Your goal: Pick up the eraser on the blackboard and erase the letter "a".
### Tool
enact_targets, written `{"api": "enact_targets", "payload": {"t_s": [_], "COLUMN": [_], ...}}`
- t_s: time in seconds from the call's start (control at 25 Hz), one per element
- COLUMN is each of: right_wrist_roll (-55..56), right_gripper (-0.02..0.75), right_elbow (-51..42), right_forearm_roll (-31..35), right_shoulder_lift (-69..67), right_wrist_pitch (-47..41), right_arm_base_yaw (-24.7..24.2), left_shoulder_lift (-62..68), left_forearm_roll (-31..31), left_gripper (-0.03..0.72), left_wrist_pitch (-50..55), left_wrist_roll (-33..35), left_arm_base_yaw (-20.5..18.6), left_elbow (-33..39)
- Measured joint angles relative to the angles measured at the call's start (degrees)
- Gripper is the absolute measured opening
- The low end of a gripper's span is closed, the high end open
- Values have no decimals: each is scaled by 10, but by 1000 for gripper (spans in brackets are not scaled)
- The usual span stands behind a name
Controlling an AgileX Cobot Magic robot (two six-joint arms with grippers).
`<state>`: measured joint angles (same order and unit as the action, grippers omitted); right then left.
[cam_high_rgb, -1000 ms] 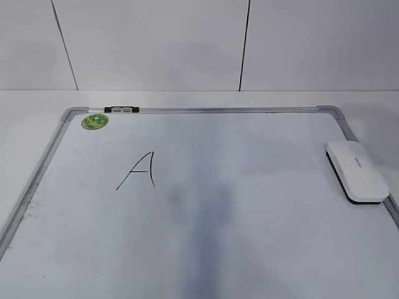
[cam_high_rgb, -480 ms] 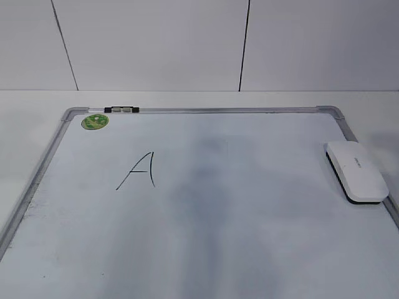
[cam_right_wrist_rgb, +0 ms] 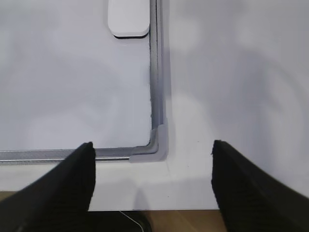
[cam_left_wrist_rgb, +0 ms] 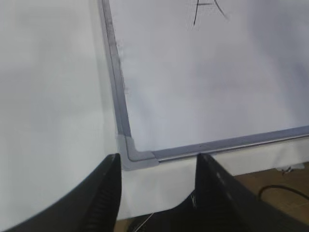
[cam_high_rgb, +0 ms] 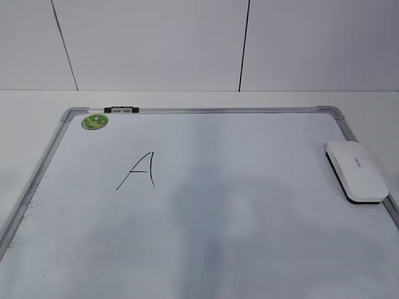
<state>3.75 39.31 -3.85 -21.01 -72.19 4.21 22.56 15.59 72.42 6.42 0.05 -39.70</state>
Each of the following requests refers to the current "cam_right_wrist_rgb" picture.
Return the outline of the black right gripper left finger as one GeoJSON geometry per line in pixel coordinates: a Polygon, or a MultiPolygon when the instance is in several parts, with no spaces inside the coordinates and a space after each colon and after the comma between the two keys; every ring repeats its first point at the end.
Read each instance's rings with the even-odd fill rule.
{"type": "Polygon", "coordinates": [[[91,232],[96,153],[80,145],[43,177],[0,202],[2,232],[91,232]]]}

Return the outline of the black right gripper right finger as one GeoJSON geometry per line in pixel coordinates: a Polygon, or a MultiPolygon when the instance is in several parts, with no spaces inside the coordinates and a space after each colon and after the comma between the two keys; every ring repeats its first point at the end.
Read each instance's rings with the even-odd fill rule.
{"type": "Polygon", "coordinates": [[[229,232],[307,232],[309,199],[216,140],[211,185],[229,232]]]}

